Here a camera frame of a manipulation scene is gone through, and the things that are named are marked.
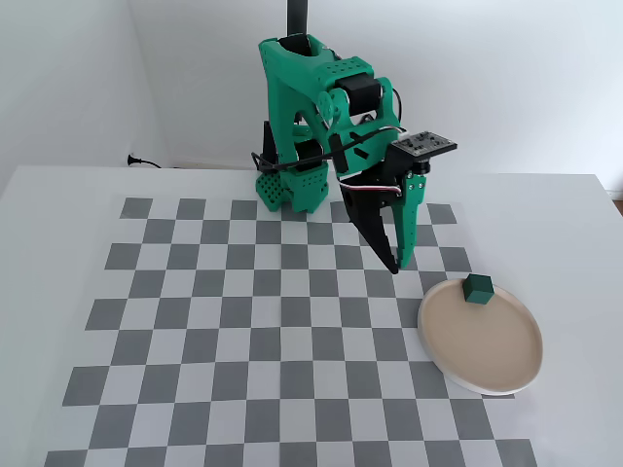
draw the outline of gray square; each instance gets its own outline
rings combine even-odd
[[[281,245],[282,269],[308,269],[308,245]]]
[[[112,330],[121,327],[126,299],[99,299],[93,302],[86,331]]]
[[[347,385],[350,399],[381,398],[377,362],[347,362]]]
[[[317,467],[317,465],[315,443],[279,444],[279,467]]]
[[[208,445],[204,467],[242,467],[244,445]]]
[[[368,299],[340,297],[340,314],[345,328],[369,328],[370,307]]]
[[[160,296],[165,283],[163,270],[136,270],[129,289],[131,299],[153,299]]]
[[[222,297],[224,284],[223,270],[198,270],[195,273],[193,297]]]
[[[63,406],[97,406],[104,392],[108,367],[74,367]]]
[[[104,269],[136,269],[140,243],[113,243],[110,245]]]
[[[111,365],[145,365],[151,341],[152,331],[120,331]]]
[[[342,201],[331,203],[331,222],[350,222],[347,207]]]
[[[155,329],[186,329],[191,299],[160,299],[156,311]]]
[[[335,266],[337,269],[363,269],[361,248],[335,245]]]
[[[373,328],[374,348],[377,360],[407,361],[407,348],[400,328]]]
[[[328,222],[308,222],[309,245],[332,245],[333,228]]]
[[[281,362],[281,399],[313,399],[312,362]]]
[[[442,246],[439,248],[444,269],[455,272],[471,272],[467,252],[463,247]]]
[[[43,467],[84,467],[86,458],[87,451],[85,449],[52,450],[48,452]]]
[[[393,289],[393,279],[391,272],[388,270],[371,270],[364,271],[366,275],[366,289],[368,297],[395,297],[396,293]]]
[[[246,401],[245,443],[279,441],[278,399]]]
[[[432,226],[416,226],[416,240],[418,246],[437,246],[437,238]]]
[[[445,272],[423,270],[420,271],[421,290],[424,292],[424,294],[426,294],[426,292],[428,292],[439,282],[443,282],[444,280],[448,280],[448,276]]]
[[[175,404],[168,444],[170,446],[204,445],[207,440],[209,420],[209,402]]]
[[[253,275],[253,297],[278,297],[281,295],[281,271],[258,269]]]
[[[409,362],[418,399],[448,399],[443,374],[432,362]]]
[[[315,401],[315,436],[318,441],[352,441],[347,399]]]
[[[120,219],[147,219],[152,202],[151,198],[126,198]]]
[[[89,449],[127,448],[136,405],[99,406]]]
[[[417,328],[421,299],[396,299],[400,324],[403,328]]]
[[[384,399],[385,426],[390,441],[421,441],[420,415],[415,399]]]
[[[257,219],[257,201],[234,199],[232,201],[232,219],[254,221]]]
[[[465,467],[459,441],[426,441],[424,445],[429,467]]]
[[[281,298],[281,326],[309,327],[312,325],[312,303],[309,297]]]
[[[492,440],[494,438],[482,399],[452,399],[450,405],[460,440]]]
[[[221,302],[221,328],[250,328],[252,297],[223,297]]]
[[[456,224],[457,218],[450,204],[427,204],[431,224]]]
[[[166,447],[130,448],[124,467],[165,467]]]
[[[171,243],[175,221],[171,219],[148,219],[143,243]]]
[[[255,245],[229,245],[227,247],[227,269],[253,269]]]
[[[337,271],[330,269],[310,270],[310,295],[312,297],[339,297]]]
[[[279,328],[252,328],[250,361],[274,361],[281,359],[281,335]]]
[[[203,221],[202,245],[225,245],[230,237],[230,221]]]
[[[258,245],[280,245],[281,223],[279,221],[257,221],[255,243]]]
[[[177,206],[175,219],[200,220],[205,212],[205,199],[182,198]]]
[[[175,402],[179,365],[147,365],[140,386],[139,404]]]
[[[216,358],[218,329],[189,329],[186,331],[182,363],[207,363]]]
[[[504,467],[536,467],[530,440],[496,440]]]
[[[198,245],[171,245],[167,269],[196,269],[199,257]]]
[[[313,360],[345,360],[342,328],[312,328],[311,345]]]
[[[391,467],[387,441],[356,441],[352,450],[357,467]]]
[[[212,401],[246,399],[248,362],[217,362],[214,365]]]

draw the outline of table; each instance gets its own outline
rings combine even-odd
[[[0,200],[2,465],[29,465],[48,383],[111,199],[210,198],[231,190],[254,197],[255,177],[241,170],[18,169]],[[330,188],[337,198],[334,181]],[[522,299],[540,326],[541,375],[517,395],[530,415],[524,428],[538,465],[619,465],[623,219],[598,180],[433,171],[426,196],[462,204],[491,276]]]

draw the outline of checkerboard pattern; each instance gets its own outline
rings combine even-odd
[[[421,348],[423,294],[471,267],[451,205],[419,222],[392,275],[341,202],[127,198],[45,467],[535,466],[514,398]]]

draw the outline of white wall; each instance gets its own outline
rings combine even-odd
[[[130,4],[172,157],[250,166],[257,44],[285,33],[286,1]],[[597,173],[623,190],[621,18],[618,0],[311,0],[309,32],[388,76],[409,129],[458,142],[434,170]]]
[[[167,164],[127,0],[2,1],[0,60],[0,193],[18,164]]]

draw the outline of white square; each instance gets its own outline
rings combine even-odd
[[[144,365],[110,367],[100,404],[102,406],[137,404],[144,374]]]
[[[230,221],[230,245],[255,244],[255,221]]]
[[[370,298],[370,322],[373,328],[401,328],[400,313],[396,299]]]
[[[174,404],[139,404],[129,438],[131,448],[166,446]]]
[[[377,362],[384,399],[415,399],[409,362]]]
[[[281,269],[281,245],[255,245],[255,269]]]
[[[353,441],[386,441],[382,399],[350,399],[350,428]]]
[[[335,269],[333,245],[308,245],[310,269]]]
[[[308,297],[310,272],[307,269],[289,269],[281,274],[281,297]]]
[[[249,362],[246,398],[278,399],[280,393],[280,362]]]
[[[410,362],[429,362],[430,357],[421,346],[420,336],[416,328],[403,328],[402,336],[405,338],[407,358]]]
[[[221,328],[216,345],[217,362],[248,362],[250,328]]]
[[[339,269],[338,293],[340,297],[367,297],[366,277],[362,270]]]
[[[278,328],[279,326],[281,326],[281,297],[253,297],[251,327]]]
[[[333,242],[336,245],[359,246],[359,231],[347,222],[336,222],[333,227]]]
[[[312,328],[281,328],[281,361],[312,360]]]
[[[154,329],[160,299],[128,299],[121,329]]]
[[[169,269],[165,272],[161,297],[192,297],[194,285],[195,271],[193,269]]]
[[[427,466],[428,455],[424,441],[390,441],[391,467]]]
[[[393,277],[393,290],[399,299],[421,299],[420,274],[416,270],[402,270]]]
[[[171,245],[143,243],[138,254],[137,270],[165,270]]]
[[[197,269],[224,269],[227,264],[227,245],[200,245]]]
[[[209,402],[212,398],[213,381],[213,363],[181,365],[175,402]]]
[[[315,441],[313,399],[281,399],[279,403],[279,440],[282,443]]]
[[[337,297],[311,297],[311,325],[314,328],[340,328],[340,299]]]
[[[212,401],[207,426],[209,445],[244,443],[246,401]]]
[[[425,441],[457,440],[457,426],[448,399],[418,399],[421,433]]]
[[[148,365],[178,364],[182,361],[185,329],[157,329],[152,334],[152,342],[147,355]]]
[[[495,440],[461,440],[465,467],[502,467]]]
[[[221,324],[221,297],[193,297],[188,312],[188,329],[218,329]]]
[[[253,269],[226,269],[223,297],[253,297]]]
[[[346,362],[313,362],[313,393],[316,399],[347,399]]]
[[[61,407],[51,433],[51,449],[88,449],[96,416],[97,406]]]
[[[344,357],[347,362],[374,362],[377,352],[374,347],[372,329],[342,328]]]
[[[202,242],[203,221],[177,220],[171,243],[199,245]]]
[[[438,247],[416,246],[414,254],[418,270],[444,270],[444,262]]]
[[[284,245],[306,245],[308,242],[307,222],[282,221],[281,243]]]

